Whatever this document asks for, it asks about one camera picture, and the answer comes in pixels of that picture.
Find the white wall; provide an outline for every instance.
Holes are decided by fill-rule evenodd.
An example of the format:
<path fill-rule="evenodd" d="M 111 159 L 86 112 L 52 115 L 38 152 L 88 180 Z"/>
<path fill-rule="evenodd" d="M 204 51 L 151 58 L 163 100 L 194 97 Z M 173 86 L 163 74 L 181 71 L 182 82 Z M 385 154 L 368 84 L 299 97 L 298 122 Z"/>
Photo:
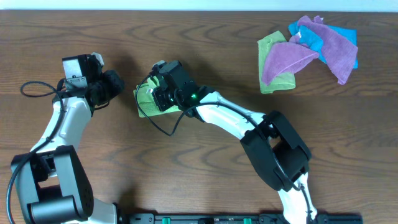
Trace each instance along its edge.
<path fill-rule="evenodd" d="M 0 0 L 0 9 L 398 12 L 398 0 Z"/>

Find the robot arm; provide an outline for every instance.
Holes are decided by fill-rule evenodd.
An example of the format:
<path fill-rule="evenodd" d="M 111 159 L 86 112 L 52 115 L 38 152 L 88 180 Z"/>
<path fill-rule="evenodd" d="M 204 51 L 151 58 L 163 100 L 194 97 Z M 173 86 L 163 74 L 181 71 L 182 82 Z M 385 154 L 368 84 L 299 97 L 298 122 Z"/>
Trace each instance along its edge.
<path fill-rule="evenodd" d="M 197 86 L 178 61 L 154 65 L 152 76 L 160 86 L 153 89 L 152 96 L 161 111 L 173 105 L 186 111 L 187 116 L 202 122 L 215 124 L 237 137 L 261 179 L 278 191 L 284 206 L 284 217 L 289 223 L 306 224 L 308 213 L 312 220 L 317 210 L 312 205 L 308 191 L 308 161 L 311 153 L 287 119 L 277 111 L 269 115 L 242 108 L 207 86 Z M 224 107 L 232 107 L 241 114 Z M 251 118 L 262 135 L 248 121 Z M 280 137 L 280 143 L 271 148 L 268 140 Z"/>
<path fill-rule="evenodd" d="M 93 197 L 85 171 L 77 157 L 84 128 L 95 106 L 109 101 L 124 90 L 124 82 L 114 70 L 102 72 L 100 54 L 63 58 L 66 91 L 61 91 L 64 108 L 53 100 L 53 115 L 35 149 L 54 130 L 61 110 L 62 123 L 56 135 L 18 173 L 16 189 L 26 223 L 117 223 L 116 207 Z M 14 157 L 15 171 L 21 159 Z M 46 188 L 39 182 L 58 176 L 59 185 Z"/>

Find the blue cloth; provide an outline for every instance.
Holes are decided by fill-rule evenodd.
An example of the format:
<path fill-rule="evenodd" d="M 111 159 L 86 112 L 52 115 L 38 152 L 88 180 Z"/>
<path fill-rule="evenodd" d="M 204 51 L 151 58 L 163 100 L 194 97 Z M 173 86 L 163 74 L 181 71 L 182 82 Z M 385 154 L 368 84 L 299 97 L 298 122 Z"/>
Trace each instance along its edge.
<path fill-rule="evenodd" d="M 301 35 L 300 44 L 307 44 L 311 50 L 318 52 L 319 55 L 321 55 L 323 40 L 306 26 L 300 26 L 298 30 Z"/>
<path fill-rule="evenodd" d="M 310 48 L 312 45 L 315 44 L 315 48 L 317 48 L 320 45 L 319 40 L 321 40 L 321 38 L 316 35 L 316 33 L 312 32 L 310 29 L 308 29 L 305 26 L 298 26 L 297 25 L 297 21 L 290 24 L 288 26 L 289 32 L 292 35 L 295 35 L 296 33 L 298 33 L 300 31 L 301 34 L 301 38 L 300 38 L 300 44 L 307 44 Z M 345 28 L 341 28 L 341 27 L 335 27 L 335 26 L 329 26 L 327 25 L 329 28 L 333 29 L 334 31 L 336 31 L 338 34 L 342 35 L 343 37 L 347 38 L 351 43 L 353 43 L 356 46 L 356 30 L 354 29 L 345 29 Z M 323 57 L 321 51 L 317 51 L 313 48 L 311 48 L 312 50 L 316 51 L 319 53 L 319 59 L 326 64 L 326 60 Z M 354 68 L 358 68 L 358 59 L 355 60 L 355 64 L 354 64 Z"/>

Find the wooden table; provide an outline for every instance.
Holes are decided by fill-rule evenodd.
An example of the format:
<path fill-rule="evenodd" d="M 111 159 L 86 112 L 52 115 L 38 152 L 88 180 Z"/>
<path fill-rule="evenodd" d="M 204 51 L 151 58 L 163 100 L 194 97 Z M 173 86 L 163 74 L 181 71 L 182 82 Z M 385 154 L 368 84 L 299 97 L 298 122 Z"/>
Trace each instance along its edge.
<path fill-rule="evenodd" d="M 279 110 L 312 151 L 309 186 L 319 210 L 360 213 L 366 223 L 398 219 L 398 14 L 320 13 L 357 29 L 359 69 L 347 84 L 319 60 L 296 74 L 297 87 L 262 95 L 257 40 L 305 12 L 0 12 L 0 223 L 6 223 L 9 164 L 39 140 L 52 97 L 26 98 L 29 80 L 56 85 L 62 57 L 99 52 L 126 91 L 96 111 L 78 155 L 95 197 L 126 211 L 259 213 L 281 210 L 226 131 L 185 118 L 172 138 L 139 118 L 132 91 L 159 60 L 179 59 L 200 84 L 254 111 Z M 34 88 L 32 93 L 47 92 Z M 155 117 L 171 130 L 179 113 Z M 22 221 L 15 189 L 12 211 Z"/>

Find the crumpled towel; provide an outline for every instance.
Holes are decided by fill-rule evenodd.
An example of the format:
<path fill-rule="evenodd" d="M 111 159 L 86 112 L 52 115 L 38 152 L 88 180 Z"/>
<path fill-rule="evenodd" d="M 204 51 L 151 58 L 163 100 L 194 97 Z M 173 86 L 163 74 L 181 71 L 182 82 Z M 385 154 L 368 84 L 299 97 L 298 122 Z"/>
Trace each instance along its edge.
<path fill-rule="evenodd" d="M 273 93 L 276 90 L 291 90 L 296 87 L 294 74 L 290 72 L 285 72 L 276 76 L 269 85 L 262 82 L 264 63 L 272 46 L 278 42 L 286 42 L 285 37 L 279 31 L 257 41 L 259 47 L 259 81 L 262 94 Z"/>
<path fill-rule="evenodd" d="M 281 73 L 296 73 L 303 69 L 319 53 L 290 42 L 274 44 L 264 64 L 262 81 L 269 85 Z"/>
<path fill-rule="evenodd" d="M 308 47 L 309 49 L 318 52 L 319 57 L 322 55 L 321 49 L 323 47 L 323 40 L 305 26 L 300 26 L 296 35 L 292 36 L 289 42 Z"/>
<path fill-rule="evenodd" d="M 318 24 L 323 24 L 323 21 L 322 21 L 322 19 L 321 19 L 320 16 L 315 16 L 315 17 L 313 18 L 313 22 L 318 23 Z M 353 43 L 354 45 L 356 45 L 356 30 L 354 30 L 354 29 L 345 29 L 345 28 L 335 27 L 335 26 L 331 26 L 331 25 L 327 25 L 327 26 L 328 26 L 329 28 L 333 29 L 334 31 L 336 31 L 337 33 L 339 33 L 340 35 L 342 35 L 343 37 L 347 38 L 347 39 L 348 39 L 351 43 Z M 306 43 L 305 40 L 300 40 L 300 42 L 299 42 L 299 41 L 296 41 L 296 39 L 298 39 L 298 38 L 295 37 L 295 35 L 297 35 L 297 33 L 301 32 L 301 30 L 300 30 L 301 27 L 302 27 L 302 26 L 299 26 L 299 25 L 298 25 L 298 21 L 296 21 L 296 22 L 290 24 L 289 27 L 288 27 L 290 34 L 292 34 L 292 36 L 294 37 L 293 40 L 294 40 L 296 43 L 298 43 L 298 44 Z M 304 33 L 301 33 L 301 36 L 304 37 L 304 38 L 306 38 L 306 37 L 305 37 L 306 35 L 315 35 L 316 37 L 311 37 L 311 38 L 312 38 L 312 39 L 317 39 L 317 38 L 320 39 L 320 37 L 317 36 L 317 35 L 316 35 L 315 33 L 313 33 L 313 32 L 312 32 L 312 33 L 305 33 L 305 32 L 304 32 Z M 319 55 L 319 60 L 321 60 L 323 63 L 327 64 L 327 62 L 326 62 L 325 58 L 323 57 L 321 51 L 317 51 L 317 52 L 320 54 L 320 55 Z M 358 59 L 356 59 L 353 68 L 358 68 L 358 66 L 359 66 Z"/>
<path fill-rule="evenodd" d="M 312 22 L 308 16 L 298 20 L 298 26 L 306 26 L 323 40 L 321 49 L 331 72 L 344 85 L 355 64 L 358 47 L 330 27 Z"/>
<path fill-rule="evenodd" d="M 154 98 L 152 94 L 149 92 L 150 89 L 159 86 L 159 81 L 156 77 L 148 78 L 147 83 L 141 85 L 138 90 L 137 101 L 139 107 L 145 112 L 147 116 L 155 116 L 160 114 L 171 113 L 175 111 L 180 111 L 178 106 L 172 106 L 171 108 L 167 109 L 166 111 L 160 111 L 159 108 L 156 106 Z M 145 116 L 138 110 L 138 115 L 140 118 L 145 118 Z"/>

